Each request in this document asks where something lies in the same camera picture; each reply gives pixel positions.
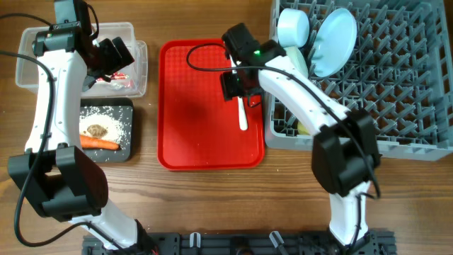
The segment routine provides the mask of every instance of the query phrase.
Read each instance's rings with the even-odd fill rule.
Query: gray dish rack
[[[309,41],[300,49],[309,79],[348,108],[370,112],[384,157],[433,161],[453,152],[453,66],[443,0],[274,0],[271,39],[277,40],[285,8],[309,16]],[[356,46],[337,74],[319,78],[312,45],[323,20],[339,8],[356,18]],[[269,147],[312,149],[312,138],[298,134],[296,118],[277,98],[267,94],[264,107]]]

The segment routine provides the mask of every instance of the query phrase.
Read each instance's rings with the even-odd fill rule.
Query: orange carrot
[[[85,135],[80,135],[80,142],[82,148],[86,149],[111,149],[117,150],[120,146],[114,142],[105,141],[97,138],[87,137]]]

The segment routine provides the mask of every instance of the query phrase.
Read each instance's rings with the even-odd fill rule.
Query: red cutting board
[[[159,56],[159,120],[157,157],[171,171],[247,169],[264,157],[261,106],[244,99],[248,130],[239,128],[237,99],[225,102],[221,72],[191,69],[188,51],[221,40],[177,40],[166,43]],[[199,67],[230,67],[218,46],[201,47],[190,61]],[[251,104],[260,101],[252,98]]]

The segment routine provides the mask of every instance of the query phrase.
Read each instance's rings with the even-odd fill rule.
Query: wooden surface
[[[149,47],[148,92],[134,100],[140,116],[134,131],[136,153],[127,163],[101,165],[110,198],[149,231],[327,228],[328,194],[311,172],[309,152],[267,149],[259,167],[237,171],[172,173],[156,160],[159,48],[169,40],[219,38],[239,22],[245,22],[263,42],[268,37],[270,2],[90,1],[101,22],[131,22],[137,39]],[[55,19],[51,1],[3,0],[0,4],[0,14],[18,11]],[[41,25],[26,18],[0,21],[0,49],[17,52],[22,31],[33,26]],[[0,57],[0,67],[0,254],[80,254],[85,234],[81,229],[35,249],[20,245],[14,236],[19,190],[6,173],[6,164],[9,156],[23,153],[36,96],[15,85],[15,59]],[[368,202],[369,226],[395,231],[400,254],[453,254],[453,156],[435,163],[383,159],[377,177],[383,198]],[[28,204],[21,219],[23,234],[31,241],[47,239],[67,226],[39,218]]]

